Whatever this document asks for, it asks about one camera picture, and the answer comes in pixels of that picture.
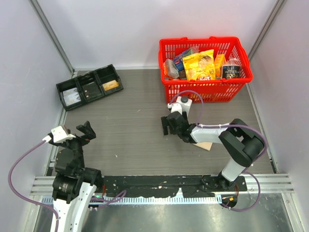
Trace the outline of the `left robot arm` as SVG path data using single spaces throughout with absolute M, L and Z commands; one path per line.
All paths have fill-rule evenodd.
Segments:
M 72 134 L 63 125 L 48 134 L 48 143 L 62 148 L 56 156 L 52 184 L 52 232 L 80 232 L 93 193 L 103 187 L 101 171 L 87 168 L 84 162 L 83 146 L 95 139 L 96 134 L 89 121 L 76 128 L 82 132 L 81 136 Z

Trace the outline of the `dark card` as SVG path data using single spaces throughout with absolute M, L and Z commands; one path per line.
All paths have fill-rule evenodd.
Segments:
M 95 82 L 88 83 L 82 86 L 85 97 L 88 101 L 97 99 L 101 96 L 101 91 Z

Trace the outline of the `beige card holder wallet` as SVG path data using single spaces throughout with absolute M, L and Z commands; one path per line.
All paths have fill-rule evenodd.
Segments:
M 202 148 L 204 150 L 210 151 L 211 147 L 212 147 L 212 143 L 210 142 L 201 142 L 201 143 L 197 143 L 195 144 L 195 146 Z

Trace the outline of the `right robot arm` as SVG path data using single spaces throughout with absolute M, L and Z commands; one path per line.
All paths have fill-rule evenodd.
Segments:
M 179 112 L 161 117 L 164 135 L 177 135 L 185 143 L 203 142 L 222 144 L 230 160 L 218 175 L 218 185 L 224 191 L 231 190 L 236 179 L 267 151 L 268 143 L 257 130 L 240 119 L 223 125 L 190 124 Z

